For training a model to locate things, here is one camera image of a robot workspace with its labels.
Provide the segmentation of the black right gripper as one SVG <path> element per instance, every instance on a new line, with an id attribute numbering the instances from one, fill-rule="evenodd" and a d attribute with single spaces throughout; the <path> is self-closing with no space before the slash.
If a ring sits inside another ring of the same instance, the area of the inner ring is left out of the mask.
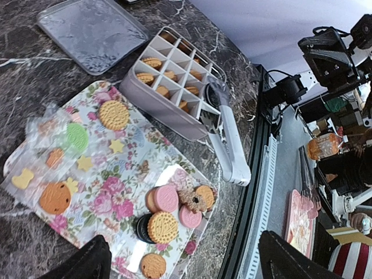
<path id="1" fill-rule="evenodd" d="M 316 27 L 311 37 L 298 42 L 303 57 L 316 80 L 329 93 L 340 93 L 360 81 L 352 60 L 354 54 L 351 34 L 334 27 Z"/>

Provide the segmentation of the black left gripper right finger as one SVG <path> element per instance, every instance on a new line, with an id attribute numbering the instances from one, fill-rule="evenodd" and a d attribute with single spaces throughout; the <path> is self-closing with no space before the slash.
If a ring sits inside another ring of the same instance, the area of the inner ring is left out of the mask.
<path id="1" fill-rule="evenodd" d="M 264 279 L 341 278 L 308 259 L 274 231 L 262 232 L 258 248 Z"/>

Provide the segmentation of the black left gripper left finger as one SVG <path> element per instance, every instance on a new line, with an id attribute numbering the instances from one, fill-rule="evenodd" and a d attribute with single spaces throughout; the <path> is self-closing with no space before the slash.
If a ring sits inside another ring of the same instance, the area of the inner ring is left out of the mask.
<path id="1" fill-rule="evenodd" d="M 93 237 L 65 262 L 39 278 L 109 278 L 112 253 L 102 235 Z"/>

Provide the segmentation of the metal tongs white handle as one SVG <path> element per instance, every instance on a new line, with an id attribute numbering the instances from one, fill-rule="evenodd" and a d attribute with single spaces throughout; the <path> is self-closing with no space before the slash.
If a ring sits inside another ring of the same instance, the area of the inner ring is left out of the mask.
<path id="1" fill-rule="evenodd" d="M 201 110 L 200 121 L 220 163 L 223 180 L 246 187 L 251 181 L 251 170 L 247 164 L 233 110 L 230 106 L 230 89 L 226 83 L 207 77 L 203 96 L 206 103 L 220 114 Z"/>

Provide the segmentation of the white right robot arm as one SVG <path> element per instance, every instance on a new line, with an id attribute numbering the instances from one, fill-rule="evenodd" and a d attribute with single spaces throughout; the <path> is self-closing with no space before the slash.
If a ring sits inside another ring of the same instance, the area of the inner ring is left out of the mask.
<path id="1" fill-rule="evenodd" d="M 345 94 L 371 81 L 371 14 L 363 15 L 349 32 L 316 27 L 298 47 L 329 94 Z"/>

